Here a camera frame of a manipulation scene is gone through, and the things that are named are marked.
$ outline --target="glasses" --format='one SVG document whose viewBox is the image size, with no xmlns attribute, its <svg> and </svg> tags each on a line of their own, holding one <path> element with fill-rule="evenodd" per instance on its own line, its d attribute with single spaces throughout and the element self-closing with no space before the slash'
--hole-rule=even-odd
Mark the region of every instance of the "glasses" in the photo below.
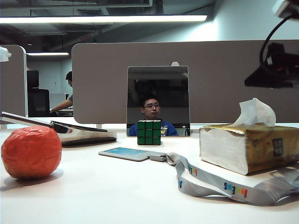
<svg viewBox="0 0 299 224">
<path fill-rule="evenodd" d="M 147 104 L 146 106 L 143 106 L 143 108 L 149 108 L 149 109 L 151 109 L 153 107 L 157 108 L 159 106 L 160 106 L 159 104 Z"/>
</svg>

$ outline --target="fluorescent light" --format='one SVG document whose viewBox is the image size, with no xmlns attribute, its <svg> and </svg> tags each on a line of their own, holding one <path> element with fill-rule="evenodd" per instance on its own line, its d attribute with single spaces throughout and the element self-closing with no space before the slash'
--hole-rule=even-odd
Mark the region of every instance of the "fluorescent light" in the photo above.
<svg viewBox="0 0 299 224">
<path fill-rule="evenodd" d="M 110 22 L 192 22 L 206 15 L 72 16 L 72 17 L 1 17 L 2 23 L 110 23 Z"/>
<path fill-rule="evenodd" d="M 65 52 L 53 52 L 53 53 L 27 53 L 27 55 L 31 56 L 57 56 L 57 55 L 69 55 L 69 53 Z"/>
</svg>

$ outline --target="red ball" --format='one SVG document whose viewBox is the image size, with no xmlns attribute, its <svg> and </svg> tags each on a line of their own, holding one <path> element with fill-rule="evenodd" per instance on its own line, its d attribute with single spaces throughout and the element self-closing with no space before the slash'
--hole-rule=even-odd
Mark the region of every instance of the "red ball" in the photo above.
<svg viewBox="0 0 299 224">
<path fill-rule="evenodd" d="M 6 171 L 14 178 L 36 179 L 52 173 L 61 160 L 61 141 L 53 128 L 33 126 L 13 131 L 1 147 Z"/>
</svg>

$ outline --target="person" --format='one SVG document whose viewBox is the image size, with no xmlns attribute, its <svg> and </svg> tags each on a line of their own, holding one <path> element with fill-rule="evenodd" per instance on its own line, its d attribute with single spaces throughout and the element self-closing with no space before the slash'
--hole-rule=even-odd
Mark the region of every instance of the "person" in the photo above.
<svg viewBox="0 0 299 224">
<path fill-rule="evenodd" d="M 70 87 L 73 87 L 73 82 L 72 82 L 72 72 L 68 72 L 66 74 L 66 77 L 65 77 L 65 80 L 67 80 L 68 84 Z M 66 109 L 70 106 L 73 105 L 73 95 L 71 94 L 67 100 L 65 100 L 64 102 L 58 104 L 56 107 L 54 107 L 51 112 L 50 112 L 50 115 L 56 115 L 56 112 L 57 111 L 60 111 L 60 110 L 63 110 L 63 109 Z"/>
<path fill-rule="evenodd" d="M 161 120 L 161 136 L 177 136 L 178 132 L 172 123 L 159 118 L 160 105 L 155 95 L 148 95 L 140 102 L 140 111 L 144 114 L 145 120 Z M 137 124 L 130 127 L 129 136 L 137 136 Z"/>
</svg>

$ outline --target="rubik's cube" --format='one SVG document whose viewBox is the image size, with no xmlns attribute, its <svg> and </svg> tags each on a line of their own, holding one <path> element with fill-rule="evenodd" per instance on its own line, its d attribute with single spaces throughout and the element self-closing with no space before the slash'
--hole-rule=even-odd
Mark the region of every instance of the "rubik's cube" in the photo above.
<svg viewBox="0 0 299 224">
<path fill-rule="evenodd" d="M 138 145 L 161 145 L 161 121 L 140 120 L 137 122 Z"/>
</svg>

